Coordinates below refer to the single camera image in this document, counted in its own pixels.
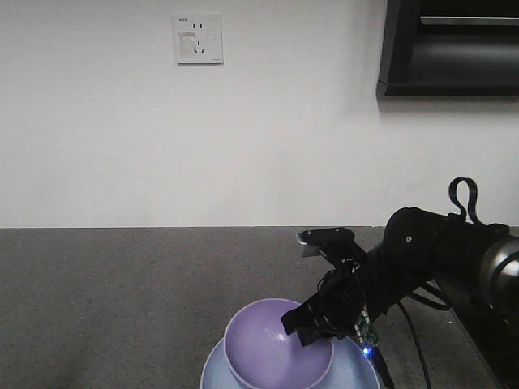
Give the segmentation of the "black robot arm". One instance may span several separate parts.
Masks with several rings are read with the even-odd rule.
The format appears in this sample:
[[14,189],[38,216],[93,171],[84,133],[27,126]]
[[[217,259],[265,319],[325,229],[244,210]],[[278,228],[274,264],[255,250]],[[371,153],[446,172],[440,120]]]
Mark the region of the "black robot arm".
[[370,251],[346,228],[306,230],[298,239],[306,255],[332,265],[317,292],[282,317],[302,345],[347,336],[367,343],[368,323],[424,289],[430,307],[456,311],[500,385],[517,387],[518,239],[507,226],[405,207]]

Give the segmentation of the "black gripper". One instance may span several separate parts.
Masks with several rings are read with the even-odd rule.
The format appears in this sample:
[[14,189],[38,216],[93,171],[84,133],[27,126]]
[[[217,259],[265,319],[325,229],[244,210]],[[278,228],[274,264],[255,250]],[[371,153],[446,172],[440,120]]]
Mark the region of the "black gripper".
[[354,336],[363,312],[371,321],[387,313],[388,291],[372,284],[367,268],[355,272],[329,271],[318,291],[281,317],[287,335],[296,333],[303,347],[317,340]]

